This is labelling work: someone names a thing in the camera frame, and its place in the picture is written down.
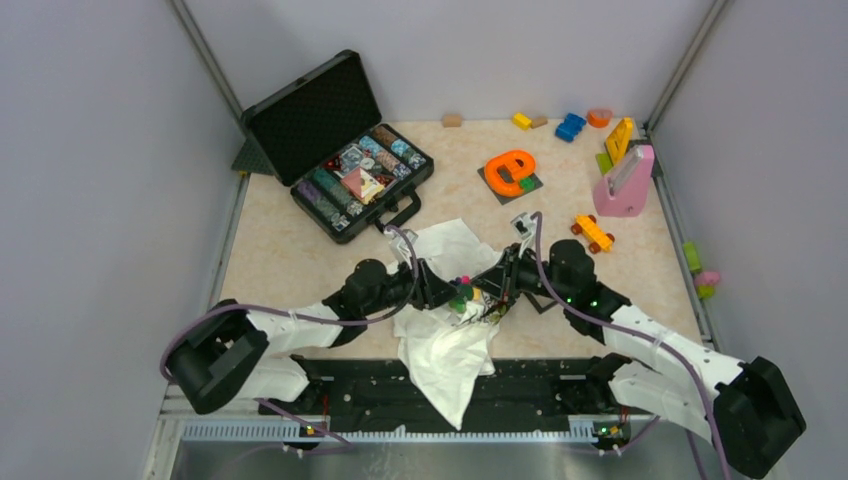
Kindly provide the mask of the pink wedge stand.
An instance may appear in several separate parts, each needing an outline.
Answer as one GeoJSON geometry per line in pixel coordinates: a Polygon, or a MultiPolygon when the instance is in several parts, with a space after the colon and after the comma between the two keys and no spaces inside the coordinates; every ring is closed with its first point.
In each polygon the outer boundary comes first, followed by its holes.
{"type": "Polygon", "coordinates": [[[602,217],[639,216],[647,202],[654,162],[654,149],[649,144],[628,150],[593,188],[596,212],[602,217]]]}

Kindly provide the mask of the small brown wooden block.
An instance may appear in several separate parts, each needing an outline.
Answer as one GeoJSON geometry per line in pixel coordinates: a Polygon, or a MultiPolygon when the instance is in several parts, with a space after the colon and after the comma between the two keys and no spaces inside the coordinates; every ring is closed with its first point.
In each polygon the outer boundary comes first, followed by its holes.
{"type": "Polygon", "coordinates": [[[532,119],[531,128],[536,129],[540,128],[548,123],[548,118],[545,116],[538,116],[532,119]]]}

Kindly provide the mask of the pink and green toy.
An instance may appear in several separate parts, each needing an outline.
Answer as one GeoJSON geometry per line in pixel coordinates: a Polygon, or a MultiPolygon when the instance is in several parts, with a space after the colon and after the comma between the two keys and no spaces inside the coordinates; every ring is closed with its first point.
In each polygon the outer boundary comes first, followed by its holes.
{"type": "Polygon", "coordinates": [[[687,268],[693,277],[693,285],[700,300],[715,295],[716,287],[721,281],[721,275],[716,271],[706,270],[700,260],[696,245],[689,241],[682,244],[687,268]]]}

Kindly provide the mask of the orange letter e toy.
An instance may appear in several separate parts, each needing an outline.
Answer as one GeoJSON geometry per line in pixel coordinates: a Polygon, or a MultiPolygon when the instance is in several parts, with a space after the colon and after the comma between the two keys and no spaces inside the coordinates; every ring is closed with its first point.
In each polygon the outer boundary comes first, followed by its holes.
{"type": "Polygon", "coordinates": [[[511,150],[490,159],[484,166],[490,182],[498,180],[498,170],[503,168],[512,180],[518,181],[535,173],[536,160],[523,150],[511,150]]]}

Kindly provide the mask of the white printed t-shirt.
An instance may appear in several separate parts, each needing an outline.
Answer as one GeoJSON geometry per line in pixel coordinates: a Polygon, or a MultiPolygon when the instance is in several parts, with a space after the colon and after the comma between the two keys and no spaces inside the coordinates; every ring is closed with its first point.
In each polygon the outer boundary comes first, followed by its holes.
{"type": "MultiPolygon", "coordinates": [[[[461,219],[420,230],[414,249],[445,280],[473,277],[500,258],[461,219]]],[[[406,307],[393,323],[398,358],[412,384],[453,430],[460,431],[477,379],[495,372],[489,347],[499,333],[498,321],[485,320],[482,305],[474,301],[466,313],[448,306],[424,311],[406,307]]]]}

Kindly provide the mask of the dark grey square mat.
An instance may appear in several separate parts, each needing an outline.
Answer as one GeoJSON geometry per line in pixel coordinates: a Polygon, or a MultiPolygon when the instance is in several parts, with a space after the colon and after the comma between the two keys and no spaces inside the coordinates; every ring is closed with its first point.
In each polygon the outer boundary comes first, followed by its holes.
{"type": "Polygon", "coordinates": [[[527,195],[540,190],[544,186],[542,180],[533,173],[529,177],[534,180],[536,188],[529,193],[524,194],[519,186],[519,181],[521,179],[518,181],[512,180],[509,173],[503,168],[498,170],[498,180],[493,182],[490,182],[486,177],[486,170],[484,167],[479,168],[477,173],[500,205],[506,205],[522,197],[526,197],[527,195]]]}

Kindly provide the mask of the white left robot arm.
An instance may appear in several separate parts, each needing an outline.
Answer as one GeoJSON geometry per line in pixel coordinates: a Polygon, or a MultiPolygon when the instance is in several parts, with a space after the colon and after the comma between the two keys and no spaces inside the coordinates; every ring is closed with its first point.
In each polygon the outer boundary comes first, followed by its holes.
{"type": "Polygon", "coordinates": [[[406,307],[433,310],[460,290],[459,282],[441,279],[423,259],[401,263],[395,272],[366,259],[338,291],[308,307],[219,302],[169,344],[160,371],[197,414],[254,398],[282,400],[295,412],[308,413],[319,404],[321,388],[289,352],[345,345],[406,307]]]}

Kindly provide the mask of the green flat toy piece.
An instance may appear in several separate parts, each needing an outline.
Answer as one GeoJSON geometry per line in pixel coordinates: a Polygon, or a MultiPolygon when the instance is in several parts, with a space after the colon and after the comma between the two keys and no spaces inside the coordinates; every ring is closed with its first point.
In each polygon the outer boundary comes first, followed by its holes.
{"type": "Polygon", "coordinates": [[[606,175],[614,166],[611,157],[608,153],[596,154],[595,160],[602,175],[606,175]]]}

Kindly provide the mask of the colourful beaded brooch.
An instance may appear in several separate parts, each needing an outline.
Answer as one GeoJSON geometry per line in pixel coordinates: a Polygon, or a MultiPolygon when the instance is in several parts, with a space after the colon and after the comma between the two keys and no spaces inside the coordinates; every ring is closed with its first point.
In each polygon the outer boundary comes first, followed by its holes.
{"type": "Polygon", "coordinates": [[[448,305],[456,313],[465,313],[470,302],[482,301],[482,291],[472,285],[469,276],[456,277],[449,283],[455,287],[456,295],[448,305]]]}

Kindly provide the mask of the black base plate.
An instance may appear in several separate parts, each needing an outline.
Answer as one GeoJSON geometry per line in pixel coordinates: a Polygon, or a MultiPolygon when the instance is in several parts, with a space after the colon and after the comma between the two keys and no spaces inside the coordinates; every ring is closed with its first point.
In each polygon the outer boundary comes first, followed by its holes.
{"type": "MultiPolygon", "coordinates": [[[[398,360],[317,360],[298,358],[308,384],[292,402],[270,399],[261,415],[278,409],[316,417],[336,433],[389,432],[447,434],[454,427],[416,387],[398,360]]],[[[613,400],[600,383],[602,361],[584,359],[499,359],[494,371],[478,377],[462,417],[462,433],[564,431],[579,415],[615,421],[637,414],[613,400]]]]}

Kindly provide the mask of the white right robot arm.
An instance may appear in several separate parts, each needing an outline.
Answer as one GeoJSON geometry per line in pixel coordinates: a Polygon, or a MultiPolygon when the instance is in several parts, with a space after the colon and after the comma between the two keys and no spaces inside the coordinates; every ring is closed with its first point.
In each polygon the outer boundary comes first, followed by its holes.
{"type": "Polygon", "coordinates": [[[546,260],[514,244],[471,283],[507,305],[522,294],[553,300],[574,330],[611,351],[586,385],[594,409],[649,412],[710,443],[742,475],[764,478],[807,429],[775,363],[736,359],[663,325],[602,283],[576,240],[554,243],[546,260]]]}

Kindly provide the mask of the black square frame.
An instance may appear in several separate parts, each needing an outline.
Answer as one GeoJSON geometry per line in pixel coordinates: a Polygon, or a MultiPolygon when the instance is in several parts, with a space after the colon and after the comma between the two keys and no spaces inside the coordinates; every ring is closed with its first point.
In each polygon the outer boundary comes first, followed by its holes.
{"type": "Polygon", "coordinates": [[[539,315],[542,315],[559,305],[559,303],[555,300],[549,300],[546,303],[543,303],[539,298],[529,293],[525,293],[524,296],[539,315]]]}

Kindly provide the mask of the orange tape roll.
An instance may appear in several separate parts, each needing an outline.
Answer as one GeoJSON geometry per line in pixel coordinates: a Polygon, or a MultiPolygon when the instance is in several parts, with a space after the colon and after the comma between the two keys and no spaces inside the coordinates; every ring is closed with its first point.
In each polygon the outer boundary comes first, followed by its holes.
{"type": "Polygon", "coordinates": [[[605,108],[593,108],[587,111],[587,123],[593,128],[605,128],[613,118],[613,112],[605,108]]]}

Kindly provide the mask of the tan wooden block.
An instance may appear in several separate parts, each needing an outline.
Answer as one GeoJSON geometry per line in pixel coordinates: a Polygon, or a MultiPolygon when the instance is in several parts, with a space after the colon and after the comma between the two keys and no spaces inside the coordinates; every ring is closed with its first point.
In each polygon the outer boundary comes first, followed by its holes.
{"type": "Polygon", "coordinates": [[[441,117],[441,125],[443,128],[458,128],[463,124],[463,117],[460,114],[444,114],[441,117]]]}

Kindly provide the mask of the yellow toy brick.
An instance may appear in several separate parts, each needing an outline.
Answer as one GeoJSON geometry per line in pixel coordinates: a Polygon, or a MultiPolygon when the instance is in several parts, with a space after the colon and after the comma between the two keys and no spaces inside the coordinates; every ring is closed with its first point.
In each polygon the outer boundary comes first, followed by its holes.
{"type": "Polygon", "coordinates": [[[512,116],[511,121],[513,125],[521,129],[522,131],[531,129],[533,125],[533,120],[521,112],[515,113],[512,116]]]}

